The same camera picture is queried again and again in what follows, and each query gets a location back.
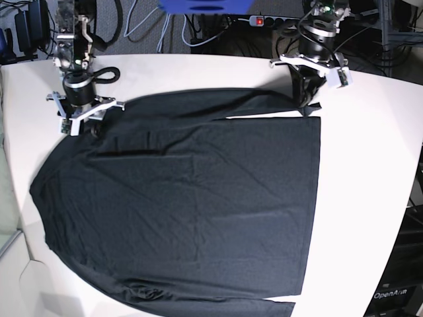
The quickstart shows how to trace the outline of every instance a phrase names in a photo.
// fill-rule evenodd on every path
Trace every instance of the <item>white cable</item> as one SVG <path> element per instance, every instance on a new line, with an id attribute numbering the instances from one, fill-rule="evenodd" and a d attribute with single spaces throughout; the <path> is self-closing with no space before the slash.
<path id="1" fill-rule="evenodd" d="M 227 28 L 225 29 L 225 30 L 223 30 L 222 32 L 220 32 L 218 35 L 215 35 L 214 37 L 212 37 L 212 38 L 209 38 L 208 40 L 206 40 L 206 41 L 204 41 L 204 42 L 201 42 L 201 43 L 198 43 L 198 44 L 189 44 L 186 40 L 185 40 L 185 37 L 184 37 L 184 33 L 185 33 L 185 28 L 186 28 L 186 16 L 184 15 L 184 27 L 182 27 L 182 34 L 181 34 L 181 37 L 182 37 L 182 41 L 187 45 L 187 46 L 189 46 L 190 48 L 196 48 L 197 46 L 201 46 L 201 45 L 204 45 L 204 44 L 206 44 L 206 43 L 208 43 L 208 42 L 211 42 L 211 41 L 213 41 L 213 40 L 215 40 L 216 38 L 218 38 L 219 36 L 221 36 L 226 30 L 227 30 Z"/>
<path id="2" fill-rule="evenodd" d="M 157 43 L 156 53 L 161 52 L 161 49 L 163 47 L 163 40 L 165 39 L 167 27 L 169 26 L 170 20 L 171 20 L 171 15 L 166 14 L 165 23 L 164 23 L 163 28 L 161 30 L 161 37 L 160 37 L 159 43 Z"/>
<path id="3" fill-rule="evenodd" d="M 134 3 L 132 3 L 131 9 L 128 13 L 128 17 L 126 19 L 126 28 L 125 28 L 125 33 L 124 33 L 124 37 L 127 38 L 129 35 L 131 35 L 133 32 L 135 32 L 135 30 L 137 28 L 139 28 L 157 9 L 159 9 L 159 7 L 155 7 L 135 28 L 133 28 L 130 32 L 128 32 L 129 29 L 129 23 L 130 23 L 130 17 L 132 15 L 132 11 L 135 8 L 135 5 L 137 4 L 138 0 L 134 0 Z"/>

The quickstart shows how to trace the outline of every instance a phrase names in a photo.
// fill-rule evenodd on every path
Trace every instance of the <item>power strip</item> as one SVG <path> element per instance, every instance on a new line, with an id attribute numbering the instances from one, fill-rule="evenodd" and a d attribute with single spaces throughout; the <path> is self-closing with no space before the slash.
<path id="1" fill-rule="evenodd" d="M 271 17 L 268 15 L 252 15 L 249 19 L 250 26 L 273 28 L 282 25 L 286 20 L 299 20 L 298 18 Z"/>

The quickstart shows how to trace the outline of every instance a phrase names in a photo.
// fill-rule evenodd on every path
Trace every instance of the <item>white table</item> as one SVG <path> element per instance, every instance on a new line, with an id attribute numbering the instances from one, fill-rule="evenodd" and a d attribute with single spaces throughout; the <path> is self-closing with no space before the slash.
<path id="1" fill-rule="evenodd" d="M 117 55 L 96 68 L 117 66 L 121 79 L 98 94 L 126 101 L 193 88 L 264 87 L 290 91 L 286 67 L 268 61 L 205 55 Z M 147 316 L 104 296 L 67 269 L 44 243 L 29 185 L 62 138 L 52 90 L 62 91 L 51 61 L 2 68 L 5 148 L 24 231 L 35 260 L 50 269 L 63 298 L 84 316 Z M 292 317 L 363 316 L 391 253 L 411 191 L 423 140 L 423 87 L 353 72 L 354 85 L 321 89 L 321 163 L 315 222 L 303 292 Z M 266 116 L 298 116 L 297 112 Z"/>

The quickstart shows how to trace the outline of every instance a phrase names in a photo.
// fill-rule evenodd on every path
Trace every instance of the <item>blue object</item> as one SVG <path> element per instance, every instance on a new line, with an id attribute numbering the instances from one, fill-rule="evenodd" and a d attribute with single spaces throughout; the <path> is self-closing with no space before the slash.
<path id="1" fill-rule="evenodd" d="M 0 28 L 0 56 L 7 52 L 7 43 L 3 30 Z"/>
<path id="2" fill-rule="evenodd" d="M 183 14 L 233 14 L 245 15 L 254 0 L 161 0 L 167 13 Z"/>

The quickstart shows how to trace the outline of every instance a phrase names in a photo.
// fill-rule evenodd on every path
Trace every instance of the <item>gray carpet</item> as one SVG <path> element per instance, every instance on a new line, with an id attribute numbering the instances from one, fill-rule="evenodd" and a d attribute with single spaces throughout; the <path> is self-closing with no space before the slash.
<path id="1" fill-rule="evenodd" d="M 57 0 L 47 0 L 50 11 L 55 15 L 57 9 Z M 97 0 L 98 2 L 98 21 L 97 21 L 97 34 L 105 41 L 112 38 L 116 28 L 116 8 L 114 0 Z M 133 0 L 121 0 L 124 11 L 124 27 L 122 28 L 119 40 L 104 53 L 100 54 L 143 54 L 155 53 L 157 42 L 159 41 L 161 29 L 165 21 L 164 12 L 155 12 L 149 20 L 140 26 L 130 38 L 134 41 L 131 42 L 128 38 L 124 38 L 124 29 L 126 25 L 126 18 Z M 131 18 L 130 29 L 137 25 L 151 10 L 158 4 L 157 0 L 138 0 L 135 6 L 134 13 Z M 0 15 L 0 28 L 11 28 L 14 32 L 14 49 L 17 55 L 19 47 L 15 34 L 15 20 L 14 16 L 17 14 L 15 9 L 8 9 L 1 11 Z M 301 17 L 303 14 L 300 0 L 256 0 L 249 10 L 251 15 L 278 15 L 285 17 Z M 165 36 L 164 52 L 165 53 L 189 53 L 189 47 L 185 46 L 180 39 L 184 19 L 183 16 L 174 16 L 169 24 L 167 34 Z M 38 51 L 40 59 L 45 59 L 46 55 Z"/>

